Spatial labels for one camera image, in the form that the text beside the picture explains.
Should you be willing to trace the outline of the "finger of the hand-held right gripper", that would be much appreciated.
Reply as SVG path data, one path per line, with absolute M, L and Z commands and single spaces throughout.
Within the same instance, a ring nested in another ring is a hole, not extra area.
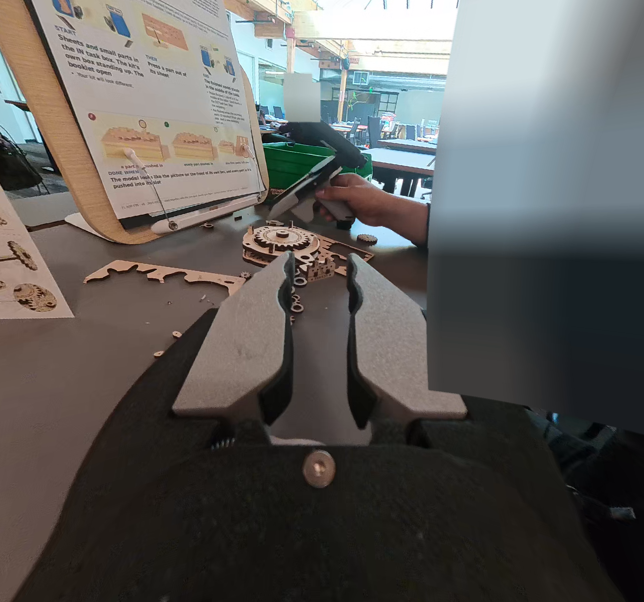
M 317 178 L 302 178 L 278 195 L 271 205 L 267 220 L 279 220 L 280 216 L 290 212 L 298 220 L 312 221 L 316 192 L 322 187 L 323 182 Z
M 302 195 L 305 188 L 316 188 L 329 180 L 336 172 L 336 156 L 329 156 L 317 163 L 313 168 L 302 177 L 297 183 L 289 188 L 290 193 Z

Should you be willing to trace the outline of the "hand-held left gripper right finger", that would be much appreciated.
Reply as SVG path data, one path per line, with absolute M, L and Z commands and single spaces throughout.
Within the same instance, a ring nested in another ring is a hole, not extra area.
M 464 420 L 468 409 L 460 395 L 429 388 L 423 309 L 357 254 L 348 257 L 346 279 L 347 397 L 357 427 Z

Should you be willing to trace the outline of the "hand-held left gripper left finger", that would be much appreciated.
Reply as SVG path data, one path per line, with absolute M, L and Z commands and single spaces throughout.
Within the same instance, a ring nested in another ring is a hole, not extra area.
M 218 309 L 173 404 L 178 417 L 273 424 L 293 392 L 294 254 L 285 252 Z

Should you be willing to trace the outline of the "wooden gear model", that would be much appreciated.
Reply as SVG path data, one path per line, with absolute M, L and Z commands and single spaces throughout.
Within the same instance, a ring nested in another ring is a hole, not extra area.
M 294 279 L 291 288 L 290 322 L 304 310 L 296 288 L 328 279 L 337 271 L 334 256 L 320 236 L 282 222 L 270 220 L 264 226 L 249 227 L 243 236 L 242 257 L 258 267 L 266 267 L 281 254 L 294 257 Z

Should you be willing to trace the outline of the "assembly booklet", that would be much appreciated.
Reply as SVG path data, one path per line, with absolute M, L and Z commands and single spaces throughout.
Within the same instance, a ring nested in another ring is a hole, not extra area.
M 1 320 L 67 318 L 73 312 L 1 189 Z

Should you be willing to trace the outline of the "person's right hand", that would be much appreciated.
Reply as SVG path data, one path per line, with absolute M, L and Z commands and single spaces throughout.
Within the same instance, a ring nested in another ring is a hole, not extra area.
M 329 186 L 318 188 L 316 204 L 327 221 L 336 219 L 324 202 L 341 202 L 361 222 L 401 233 L 405 225 L 405 202 L 375 187 L 357 174 L 338 174 Z

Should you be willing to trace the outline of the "green plastic bin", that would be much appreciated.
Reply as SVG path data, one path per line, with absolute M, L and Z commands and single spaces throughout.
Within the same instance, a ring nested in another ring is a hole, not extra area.
M 325 146 L 309 146 L 294 142 L 263 144 L 269 173 L 269 193 L 263 204 L 272 204 L 276 197 L 299 181 L 313 166 L 335 154 Z

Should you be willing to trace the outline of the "grey background table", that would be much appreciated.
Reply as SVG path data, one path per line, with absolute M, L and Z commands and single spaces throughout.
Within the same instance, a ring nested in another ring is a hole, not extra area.
M 364 156 L 370 155 L 373 180 L 382 185 L 382 190 L 395 194 L 397 182 L 401 180 L 401 196 L 414 198 L 418 187 L 425 189 L 421 199 L 431 195 L 437 147 L 419 142 L 403 149 L 397 140 L 382 143 L 386 146 L 361 149 Z

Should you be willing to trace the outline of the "white page holder bar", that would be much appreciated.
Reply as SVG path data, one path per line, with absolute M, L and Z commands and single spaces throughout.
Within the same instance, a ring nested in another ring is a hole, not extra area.
M 196 225 L 202 225 L 206 222 L 209 223 L 237 211 L 241 211 L 242 209 L 260 204 L 264 197 L 265 195 L 257 193 L 237 199 L 231 199 L 223 202 L 222 204 L 217 204 L 206 209 L 199 209 L 197 211 L 170 217 L 169 219 L 159 220 L 152 224 L 151 231 L 158 236 L 165 236 L 166 234 L 185 230 Z

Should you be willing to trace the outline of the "printed instruction sheet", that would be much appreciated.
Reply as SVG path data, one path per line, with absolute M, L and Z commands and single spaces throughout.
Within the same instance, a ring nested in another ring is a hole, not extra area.
M 266 190 L 223 0 L 26 0 L 117 220 Z

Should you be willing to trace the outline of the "wooden document stand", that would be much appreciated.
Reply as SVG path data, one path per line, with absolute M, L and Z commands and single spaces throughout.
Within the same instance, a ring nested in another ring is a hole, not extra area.
M 178 232 L 156 225 L 126 230 L 117 219 L 25 0 L 1 0 L 1 51 L 88 226 L 121 244 L 149 243 Z

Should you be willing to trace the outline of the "dark bag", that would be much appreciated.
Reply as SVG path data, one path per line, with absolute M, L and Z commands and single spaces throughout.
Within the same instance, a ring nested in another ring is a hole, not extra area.
M 28 162 L 24 153 L 1 133 L 1 187 L 6 192 L 40 188 L 42 176 Z

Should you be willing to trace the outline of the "curved wooden frame offcut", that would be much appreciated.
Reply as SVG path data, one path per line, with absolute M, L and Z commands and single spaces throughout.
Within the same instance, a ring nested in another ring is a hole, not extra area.
M 182 276 L 190 284 L 216 284 L 226 288 L 228 295 L 235 294 L 250 279 L 249 276 L 228 276 L 213 272 L 191 270 L 187 268 L 168 267 L 138 261 L 114 260 L 84 278 L 83 283 L 107 279 L 110 273 L 124 274 L 135 270 L 146 276 L 149 281 L 165 283 L 167 277 Z

